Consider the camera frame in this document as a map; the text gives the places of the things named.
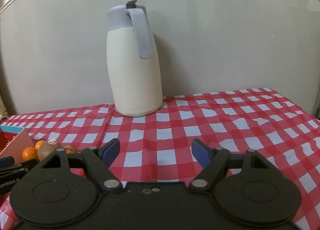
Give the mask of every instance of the orange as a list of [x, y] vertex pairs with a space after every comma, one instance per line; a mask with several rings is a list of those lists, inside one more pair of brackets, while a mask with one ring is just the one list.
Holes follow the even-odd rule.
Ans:
[[33, 147], [27, 147], [23, 150], [22, 152], [22, 160], [23, 161], [28, 161], [31, 159], [38, 159], [38, 150]]
[[35, 145], [35, 148], [36, 148], [37, 150], [39, 150], [40, 146], [41, 146], [43, 143], [44, 143], [43, 140], [38, 141], [38, 142], [36, 143], [36, 145]]

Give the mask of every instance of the red and white checkered tablecloth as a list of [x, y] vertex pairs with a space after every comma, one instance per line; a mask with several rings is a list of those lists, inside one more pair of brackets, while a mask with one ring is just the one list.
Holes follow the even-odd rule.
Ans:
[[[166, 97], [144, 117], [124, 117], [113, 104], [103, 104], [14, 115], [3, 124], [78, 150], [119, 138], [120, 154], [110, 170], [121, 181], [188, 184], [201, 171], [190, 150], [194, 138], [231, 152], [256, 149], [299, 187], [297, 224], [303, 230], [320, 226], [320, 121], [269, 88]], [[8, 196], [0, 197], [1, 229], [16, 223]]]

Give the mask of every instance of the gray handle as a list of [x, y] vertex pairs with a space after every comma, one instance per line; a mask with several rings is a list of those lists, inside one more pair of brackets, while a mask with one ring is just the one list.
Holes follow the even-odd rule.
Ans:
[[141, 8], [130, 8], [126, 10], [126, 13], [132, 20], [140, 58], [151, 58], [153, 55], [152, 44], [144, 11]]

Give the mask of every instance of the white pitcher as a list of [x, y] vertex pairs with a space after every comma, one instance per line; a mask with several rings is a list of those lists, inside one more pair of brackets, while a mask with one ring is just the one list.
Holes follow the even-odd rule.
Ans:
[[137, 0], [109, 10], [107, 65], [116, 110], [148, 115], [162, 104], [158, 53], [146, 9]]

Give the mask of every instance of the open cardboard box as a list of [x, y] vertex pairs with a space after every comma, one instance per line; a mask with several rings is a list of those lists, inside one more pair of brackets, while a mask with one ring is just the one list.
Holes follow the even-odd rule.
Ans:
[[12, 156], [15, 164], [21, 163], [23, 150], [34, 146], [24, 127], [0, 125], [0, 158]]

